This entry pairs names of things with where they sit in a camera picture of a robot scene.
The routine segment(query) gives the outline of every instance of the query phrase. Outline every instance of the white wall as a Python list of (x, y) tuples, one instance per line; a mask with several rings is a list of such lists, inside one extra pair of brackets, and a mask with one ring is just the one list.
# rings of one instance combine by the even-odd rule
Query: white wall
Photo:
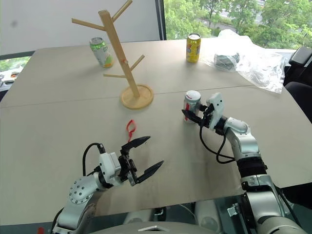
[[(88, 44), (92, 37), (108, 41), (105, 32), (71, 23), (71, 18), (102, 25), (98, 11), (113, 15), (126, 0), (0, 0), (1, 54), (44, 47)], [(155, 0), (133, 0), (115, 21), (119, 39), (159, 40)]]

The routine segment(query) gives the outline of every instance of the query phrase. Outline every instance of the table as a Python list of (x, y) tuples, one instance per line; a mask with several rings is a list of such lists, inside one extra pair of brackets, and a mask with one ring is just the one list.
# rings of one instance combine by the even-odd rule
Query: table
[[(202, 54), (209, 48), (202, 41)], [(312, 181), (312, 126), (291, 95), (274, 94), (250, 85), (238, 74), (217, 71), (203, 63), (185, 62), (185, 40), (123, 44), (135, 68), (137, 83), (151, 86), (154, 101), (143, 110), (124, 108), (118, 95), (127, 83), (104, 78), (88, 46), (35, 52), (0, 104), (0, 225), (51, 221), (65, 204), (70, 185), (82, 175), (82, 154), (92, 142), (108, 152), (126, 143), (125, 126), (137, 122), (134, 137), (151, 136), (130, 154), (140, 175), (164, 160), (144, 183), (105, 192), (97, 215), (231, 196), (242, 193), (235, 163), (220, 165), (199, 141), (199, 128), (183, 121), (187, 90), (203, 100), (221, 92), (224, 115), (251, 126), (268, 172), (279, 187)], [(121, 74), (115, 64), (105, 70)], [(204, 131), (204, 140), (219, 148), (222, 137)], [(231, 155), (226, 143), (225, 154)], [(98, 163), (91, 149), (87, 171)]]

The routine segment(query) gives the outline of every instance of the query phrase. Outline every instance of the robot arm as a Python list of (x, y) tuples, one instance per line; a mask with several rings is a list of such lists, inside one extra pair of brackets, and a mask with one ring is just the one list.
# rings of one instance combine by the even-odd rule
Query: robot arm
[(136, 176), (136, 167), (129, 159), (129, 150), (147, 141), (150, 137), (137, 138), (121, 147), (121, 156), (115, 153), (100, 151), (99, 165), (88, 175), (76, 180), (69, 189), (67, 203), (58, 215), (53, 233), (80, 234), (96, 211), (96, 205), (102, 193), (113, 186), (121, 186), (126, 180), (131, 186), (143, 182), (152, 176), (163, 161), (144, 171), (140, 177)]
[(200, 126), (215, 130), (225, 136), (232, 146), (234, 159), (241, 176), (241, 185), (246, 192), (241, 197), (240, 210), (248, 228), (260, 234), (305, 233), (296, 223), (285, 218), (285, 211), (275, 185), (266, 172), (256, 139), (247, 123), (222, 115), (224, 102), (216, 93), (201, 106), (204, 117), (182, 110), (185, 117)]

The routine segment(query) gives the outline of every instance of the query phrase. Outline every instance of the red and white can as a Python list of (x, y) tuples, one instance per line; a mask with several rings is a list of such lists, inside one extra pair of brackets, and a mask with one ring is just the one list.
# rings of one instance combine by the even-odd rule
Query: red and white can
[[(195, 113), (195, 115), (198, 115), (200, 104), (201, 104), (200, 98), (201, 98), (201, 95), (198, 91), (195, 91), (195, 90), (187, 91), (184, 96), (183, 109), (187, 111), (192, 111), (193, 113)], [(187, 123), (195, 123), (186, 117), (184, 117), (184, 120)]]

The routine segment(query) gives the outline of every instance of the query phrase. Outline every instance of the yellow can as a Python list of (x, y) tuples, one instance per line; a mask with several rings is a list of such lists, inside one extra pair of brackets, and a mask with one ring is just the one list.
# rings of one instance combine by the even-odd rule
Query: yellow can
[(191, 63), (198, 62), (200, 50), (200, 34), (190, 33), (186, 39), (186, 60)]

